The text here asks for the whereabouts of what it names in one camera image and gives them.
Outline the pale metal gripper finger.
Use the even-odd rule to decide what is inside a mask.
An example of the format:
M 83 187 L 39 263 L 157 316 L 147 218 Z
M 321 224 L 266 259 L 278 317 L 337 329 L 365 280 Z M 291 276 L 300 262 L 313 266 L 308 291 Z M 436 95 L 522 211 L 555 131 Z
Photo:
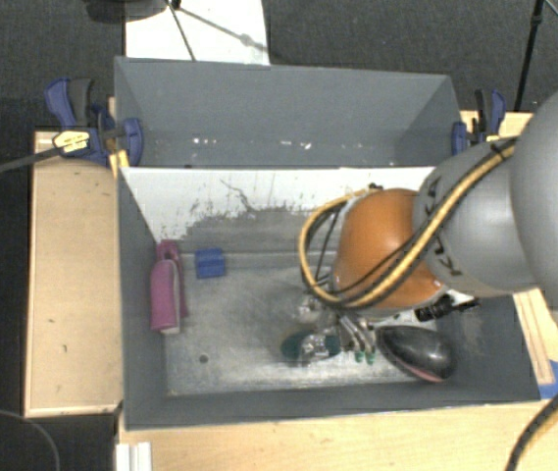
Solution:
M 317 362 L 338 355 L 338 337 L 330 335 L 307 335 L 301 341 L 301 360 Z
M 305 296 L 298 305 L 299 324 L 325 324 L 330 317 L 330 310 L 313 296 Z

